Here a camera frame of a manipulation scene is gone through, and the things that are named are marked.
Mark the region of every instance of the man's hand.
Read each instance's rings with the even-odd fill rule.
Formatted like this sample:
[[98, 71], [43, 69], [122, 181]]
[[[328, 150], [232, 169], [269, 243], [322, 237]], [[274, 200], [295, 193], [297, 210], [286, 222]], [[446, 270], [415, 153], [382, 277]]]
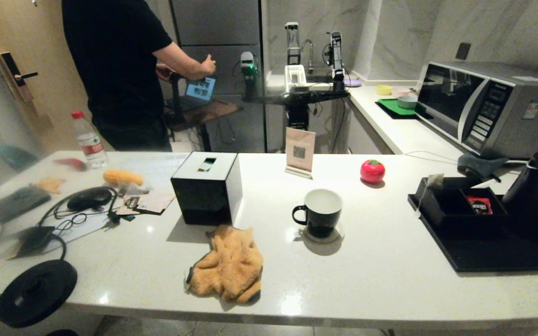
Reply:
[[209, 72], [209, 75], [207, 75], [207, 76], [211, 76], [211, 75], [215, 74], [216, 62], [211, 59], [211, 54], [207, 54], [207, 59], [205, 59], [205, 61], [202, 63], [202, 65], [205, 68], [205, 70], [207, 70]]
[[158, 63], [156, 66], [156, 74], [159, 79], [164, 80], [166, 82], [169, 82], [169, 77], [171, 74], [173, 74], [175, 71], [170, 68], [168, 65], [163, 63]]

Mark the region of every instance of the computer mouse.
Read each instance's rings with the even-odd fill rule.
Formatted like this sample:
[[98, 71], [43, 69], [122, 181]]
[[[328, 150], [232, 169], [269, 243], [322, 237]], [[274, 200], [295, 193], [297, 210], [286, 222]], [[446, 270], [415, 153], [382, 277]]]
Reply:
[[68, 209], [82, 211], [103, 206], [111, 200], [111, 196], [111, 191], [107, 189], [87, 189], [68, 200]]

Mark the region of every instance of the red apple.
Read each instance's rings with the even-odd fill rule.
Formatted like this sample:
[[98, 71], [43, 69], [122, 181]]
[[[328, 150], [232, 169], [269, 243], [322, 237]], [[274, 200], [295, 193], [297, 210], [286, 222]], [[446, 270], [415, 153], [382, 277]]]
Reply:
[[361, 166], [361, 179], [367, 183], [378, 183], [385, 175], [385, 166], [377, 160], [367, 160]]

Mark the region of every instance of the wall switch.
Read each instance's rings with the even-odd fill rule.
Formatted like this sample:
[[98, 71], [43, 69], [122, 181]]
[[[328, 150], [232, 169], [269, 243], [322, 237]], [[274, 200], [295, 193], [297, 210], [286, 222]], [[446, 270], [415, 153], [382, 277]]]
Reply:
[[460, 43], [460, 46], [458, 47], [458, 52], [456, 53], [456, 59], [466, 60], [466, 56], [468, 56], [469, 50], [470, 50], [470, 43], [467, 43], [467, 42]]

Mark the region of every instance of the laptop screen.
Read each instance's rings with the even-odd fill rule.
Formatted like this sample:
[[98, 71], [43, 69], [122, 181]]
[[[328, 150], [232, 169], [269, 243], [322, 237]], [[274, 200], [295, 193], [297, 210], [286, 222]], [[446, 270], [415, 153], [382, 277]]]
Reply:
[[206, 77], [200, 81], [191, 81], [188, 83], [186, 96], [209, 101], [213, 94], [213, 87], [215, 87], [215, 78], [212, 77]]

